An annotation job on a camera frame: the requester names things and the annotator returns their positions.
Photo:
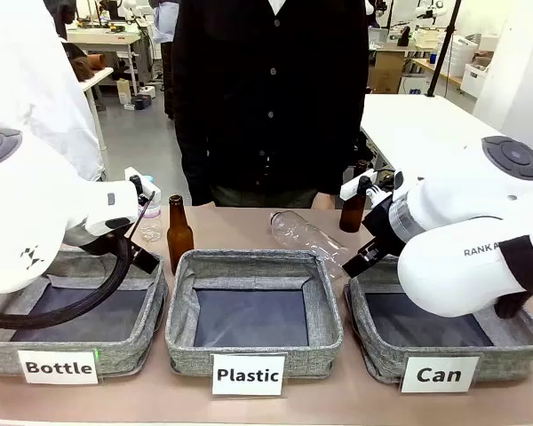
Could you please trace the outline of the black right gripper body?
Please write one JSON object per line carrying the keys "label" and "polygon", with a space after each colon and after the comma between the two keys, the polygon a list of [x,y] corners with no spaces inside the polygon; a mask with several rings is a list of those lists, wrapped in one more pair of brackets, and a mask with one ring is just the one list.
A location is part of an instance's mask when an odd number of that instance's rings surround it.
{"label": "black right gripper body", "polygon": [[364,227],[373,236],[362,247],[364,256],[399,256],[406,243],[420,234],[420,224],[412,216],[407,198],[407,195],[402,195],[394,201],[392,195],[387,195],[362,220]]}

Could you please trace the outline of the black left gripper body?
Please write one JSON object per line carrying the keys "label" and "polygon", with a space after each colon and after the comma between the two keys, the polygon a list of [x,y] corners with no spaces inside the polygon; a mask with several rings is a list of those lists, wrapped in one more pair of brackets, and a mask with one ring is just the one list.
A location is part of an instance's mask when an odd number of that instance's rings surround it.
{"label": "black left gripper body", "polygon": [[78,225],[66,230],[64,243],[68,246],[80,248],[94,256],[112,254],[116,257],[124,257],[123,240],[130,228],[131,224],[118,227],[103,227],[101,229],[102,235],[93,235],[83,225]]}

